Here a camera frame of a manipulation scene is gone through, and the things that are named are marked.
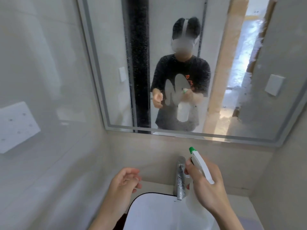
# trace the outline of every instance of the chrome faucet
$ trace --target chrome faucet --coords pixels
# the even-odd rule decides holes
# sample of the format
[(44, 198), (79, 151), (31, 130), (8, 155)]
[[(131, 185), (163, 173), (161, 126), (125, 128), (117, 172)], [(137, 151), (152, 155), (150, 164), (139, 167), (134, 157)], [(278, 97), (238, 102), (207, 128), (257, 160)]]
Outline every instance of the chrome faucet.
[(185, 170), (185, 157), (179, 156), (176, 167), (176, 178), (174, 185), (174, 195), (177, 196), (177, 200), (182, 200), (185, 197), (185, 178), (189, 178), (189, 175), (184, 173)]

